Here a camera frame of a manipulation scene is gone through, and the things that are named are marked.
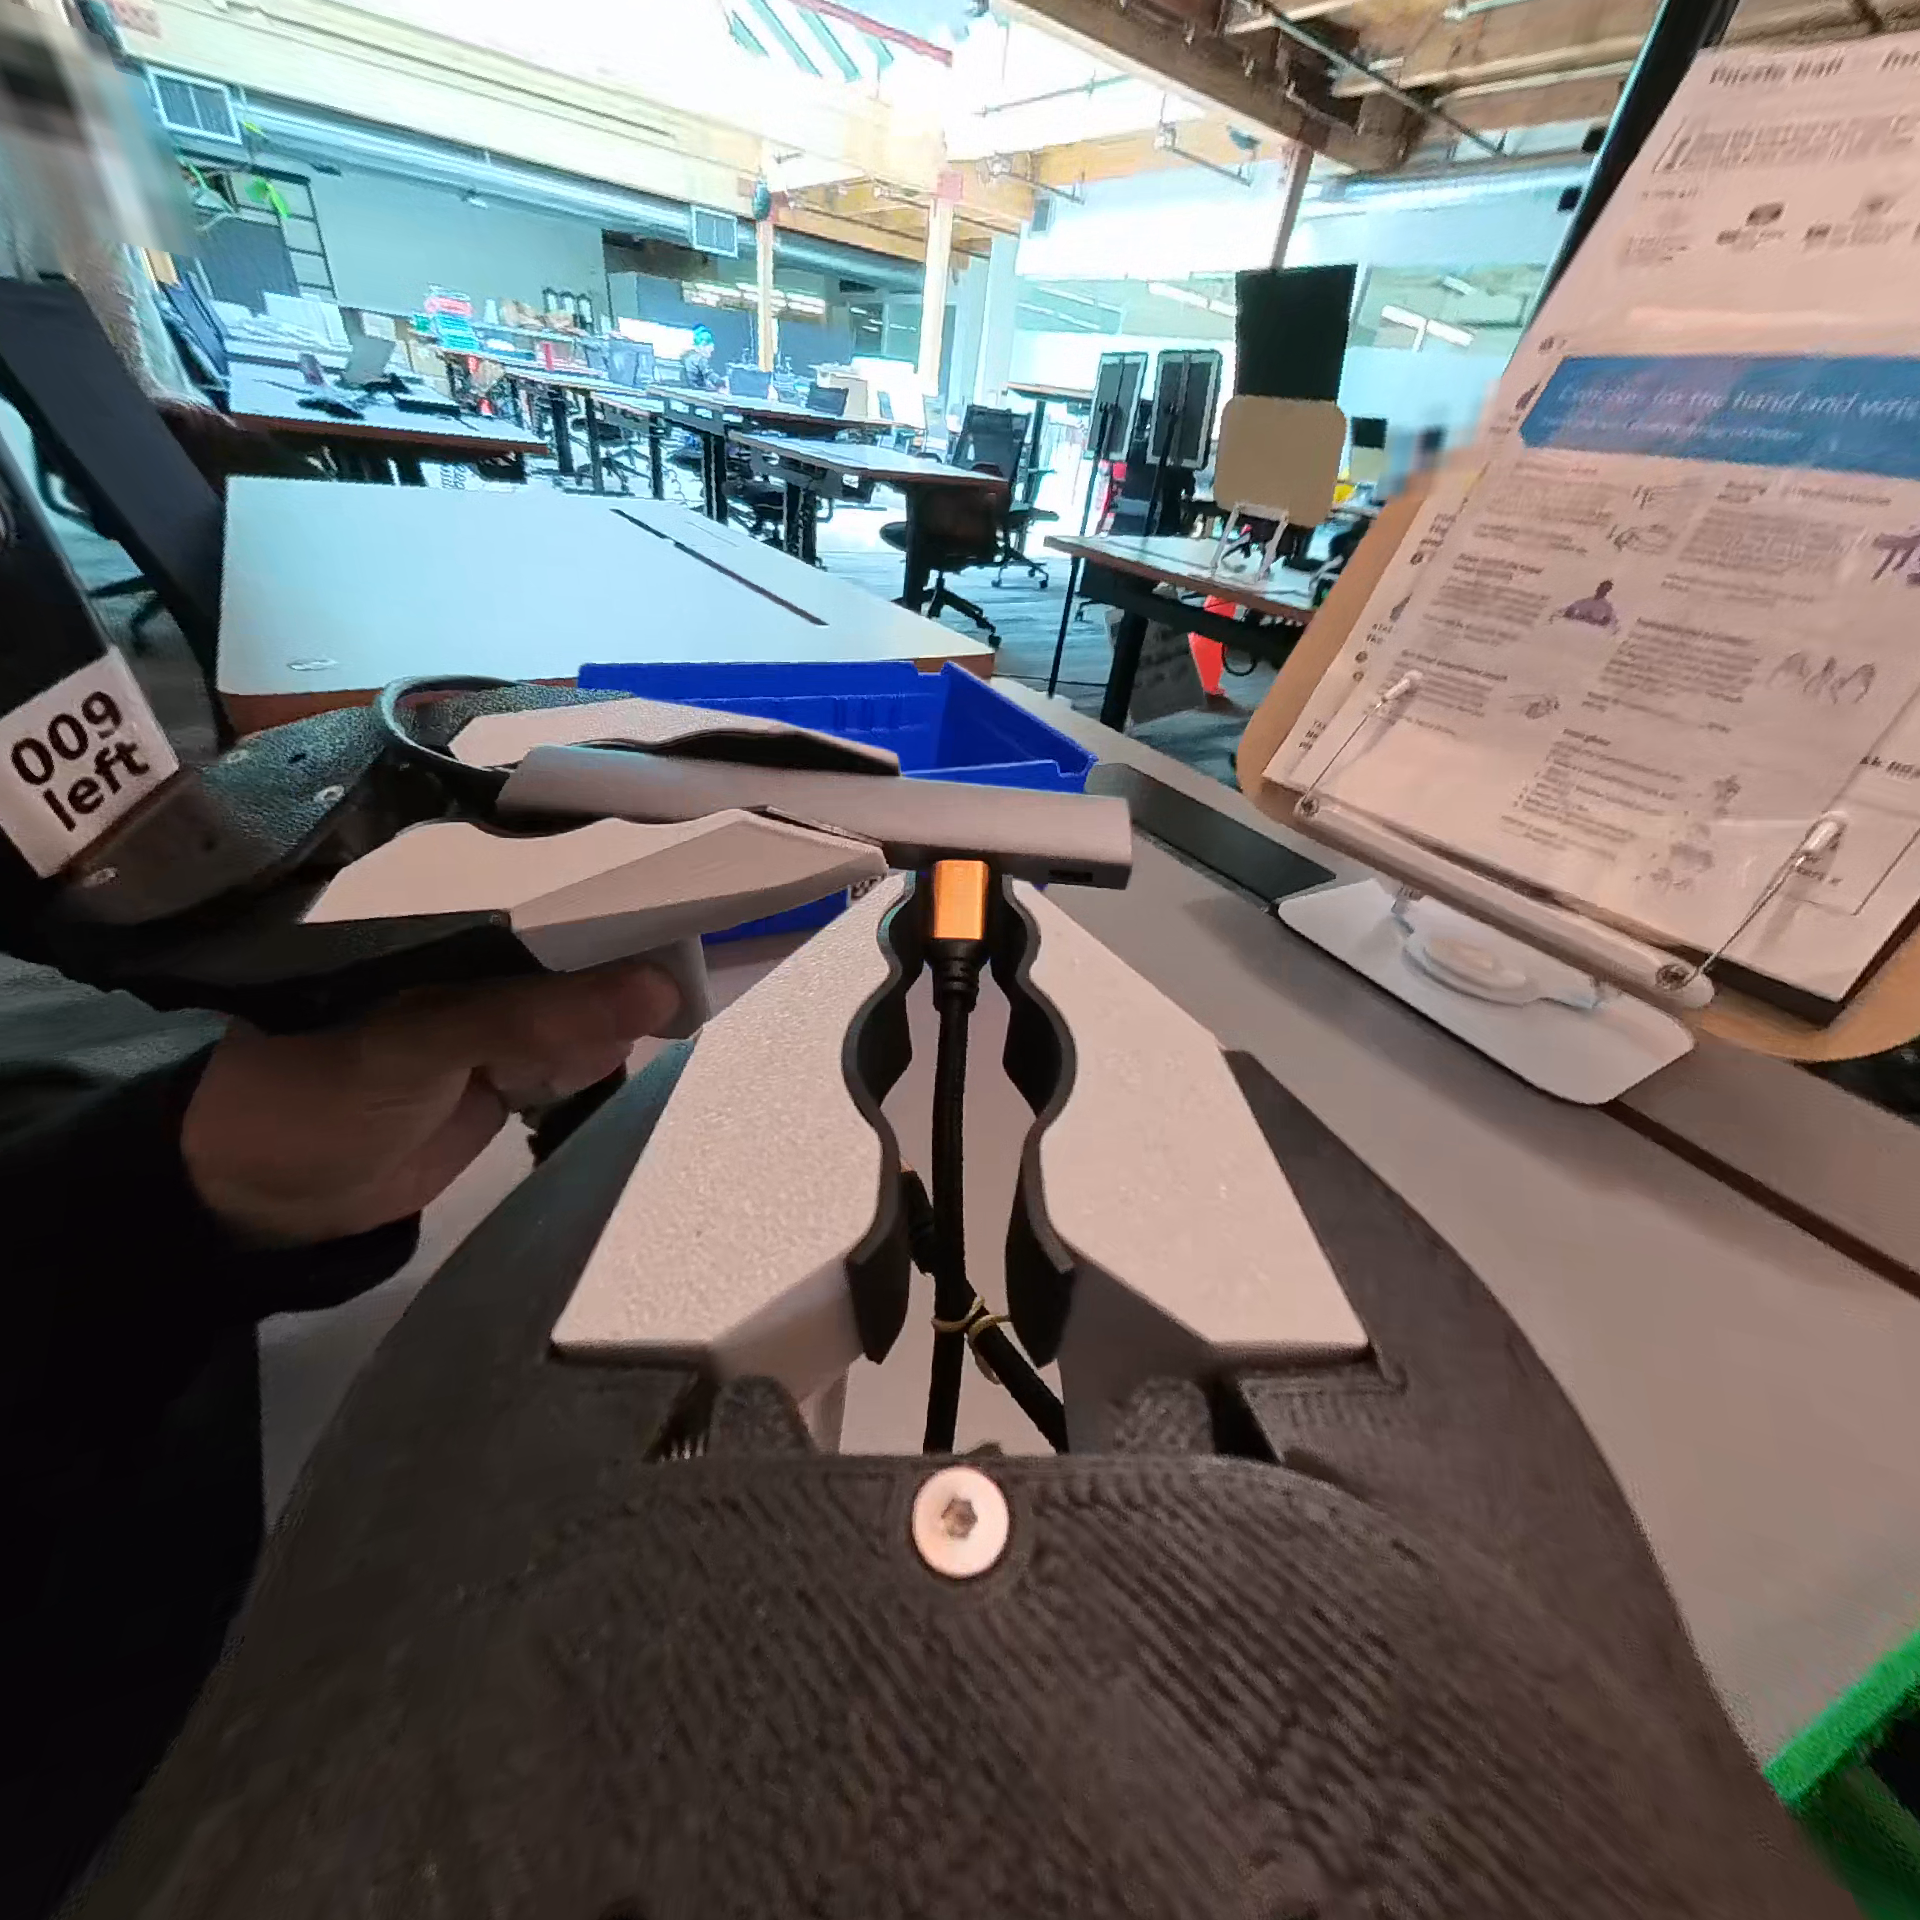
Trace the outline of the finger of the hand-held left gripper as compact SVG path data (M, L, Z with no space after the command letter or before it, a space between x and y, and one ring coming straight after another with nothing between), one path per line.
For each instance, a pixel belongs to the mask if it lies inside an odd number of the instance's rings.
M751 714L643 698L483 714L449 740L451 760L476 771L506 771L537 747L608 747L788 774L900 776L900 757L884 747Z
M888 874L863 839L765 814L694 823L596 820L556 835L424 823L337 874L305 927L424 932L429 919L485 916L546 973L641 961L666 973L677 1012L666 1034L710 1019L702 936L846 892Z

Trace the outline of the braided usb-c cable orange plug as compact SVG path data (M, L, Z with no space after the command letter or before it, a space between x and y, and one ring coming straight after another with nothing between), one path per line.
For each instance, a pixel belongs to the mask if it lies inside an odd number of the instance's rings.
M925 973L935 1016L931 1091L931 1177L900 1172L906 1248L932 1283L932 1310L955 1315L978 1294L964 1253L964 1091L978 978L986 968L994 874L981 861L942 861L925 878ZM955 1452L964 1370L996 1385L1051 1452L1068 1452L1065 1407L1013 1335L986 1335L971 1349L935 1339L925 1379L923 1450Z

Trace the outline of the grey usb hub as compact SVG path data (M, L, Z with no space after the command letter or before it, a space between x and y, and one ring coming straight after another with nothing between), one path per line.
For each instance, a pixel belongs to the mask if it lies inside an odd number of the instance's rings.
M616 747L537 747L504 778L495 807L504 819L650 827L694 823L726 811L760 814L869 845L893 870L981 861L1028 885L1113 892L1127 885L1135 863L1131 814L1115 797Z

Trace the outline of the person's left hand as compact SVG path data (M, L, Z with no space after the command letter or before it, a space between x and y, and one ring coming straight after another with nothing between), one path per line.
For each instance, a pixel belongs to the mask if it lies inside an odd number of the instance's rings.
M234 1023L179 1123L187 1182L242 1239L308 1248L418 1215L517 1114L548 1108L666 1036L651 965L414 989L295 1036Z

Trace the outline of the desk with wood edge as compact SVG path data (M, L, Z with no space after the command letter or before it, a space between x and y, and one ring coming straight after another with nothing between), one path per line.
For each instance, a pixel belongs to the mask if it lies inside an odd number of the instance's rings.
M225 484L216 690L238 736L406 680L872 660L994 677L982 642L656 501Z

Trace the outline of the wooden document stand white base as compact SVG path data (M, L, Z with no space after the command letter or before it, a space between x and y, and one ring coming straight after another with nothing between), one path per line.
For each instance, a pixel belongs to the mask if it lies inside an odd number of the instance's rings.
M1391 561L1428 527L1428 489L1431 479L1416 477L1381 509L1238 740L1238 790L1276 827L1299 828L1293 819L1299 796L1266 774L1266 765L1320 681L1348 677L1334 665L1335 653ZM1281 920L1491 1062L1576 1106L1601 1108L1622 1098L1656 1070L1681 1062L1704 1040L1790 1066L1836 1066L1912 1044L1916 1034L1915 932L1833 1023L1812 1027L1731 988L1716 989L1714 1003L1698 1016L1677 1019L1631 994L1601 994L1591 1010L1557 1001L1487 1003L1440 985L1416 965L1409 935L1393 916L1401 906L1391 876L1360 868L1357 878L1282 899Z

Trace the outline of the black rectangular pad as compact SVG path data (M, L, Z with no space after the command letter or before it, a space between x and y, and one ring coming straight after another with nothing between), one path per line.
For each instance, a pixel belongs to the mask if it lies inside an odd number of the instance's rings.
M1098 763L1085 792L1123 799L1138 836L1265 907L1331 885L1320 863L1131 763Z

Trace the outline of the blue plastic bin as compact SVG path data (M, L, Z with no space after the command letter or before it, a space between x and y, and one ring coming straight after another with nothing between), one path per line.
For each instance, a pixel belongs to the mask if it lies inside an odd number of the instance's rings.
M961 665L911 663L588 663L592 703L643 698L751 714L884 747L900 776L1085 796L1090 753Z

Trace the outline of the black office chair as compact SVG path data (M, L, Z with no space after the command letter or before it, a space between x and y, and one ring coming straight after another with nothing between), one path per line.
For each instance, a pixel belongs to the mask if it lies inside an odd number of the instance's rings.
M939 622L955 610L1000 647L988 614L951 590L960 571L988 568L994 576L1014 559L1032 517L1031 486L1019 479L1025 419L1013 412L971 405L948 446L946 467L971 479L964 486L905 493L905 519L880 527L879 538L901 559L900 605Z

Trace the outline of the black monitor on stand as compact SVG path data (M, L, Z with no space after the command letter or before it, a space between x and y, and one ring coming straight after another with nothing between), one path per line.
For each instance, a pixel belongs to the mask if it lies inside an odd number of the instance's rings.
M1135 431L1138 398L1146 383L1144 350L1109 350L1096 359L1085 458L1096 468L1123 463Z
M1146 461L1197 471L1211 448L1223 359L1211 348L1159 350L1146 422Z

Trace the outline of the laminated instruction sheet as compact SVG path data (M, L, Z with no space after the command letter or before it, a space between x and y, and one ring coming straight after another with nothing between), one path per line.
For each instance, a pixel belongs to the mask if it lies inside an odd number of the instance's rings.
M1912 354L1570 354L1299 792L1714 948L1915 701L1915 461Z

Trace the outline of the tan board on stand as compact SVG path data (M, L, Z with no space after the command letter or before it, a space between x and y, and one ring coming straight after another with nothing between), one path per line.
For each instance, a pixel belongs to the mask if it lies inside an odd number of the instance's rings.
M1210 576L1260 581L1331 517L1348 422L1335 401L1234 398L1218 425Z

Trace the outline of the black square panel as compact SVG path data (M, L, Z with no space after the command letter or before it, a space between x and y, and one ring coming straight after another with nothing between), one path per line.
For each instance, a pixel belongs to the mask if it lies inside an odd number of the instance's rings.
M1338 401L1357 267L1236 275L1234 398Z

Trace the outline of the green plastic bin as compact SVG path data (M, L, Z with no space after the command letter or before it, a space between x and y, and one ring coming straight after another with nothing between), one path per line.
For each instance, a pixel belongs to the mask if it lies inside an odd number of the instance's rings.
M1764 1779L1862 1915L1916 1919L1916 1637L1786 1741Z

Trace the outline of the wall air vent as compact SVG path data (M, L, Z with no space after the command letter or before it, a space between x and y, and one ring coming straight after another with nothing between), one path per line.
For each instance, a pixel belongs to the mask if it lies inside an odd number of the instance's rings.
M225 84L149 67L146 92L162 131L229 151L246 146L242 110Z

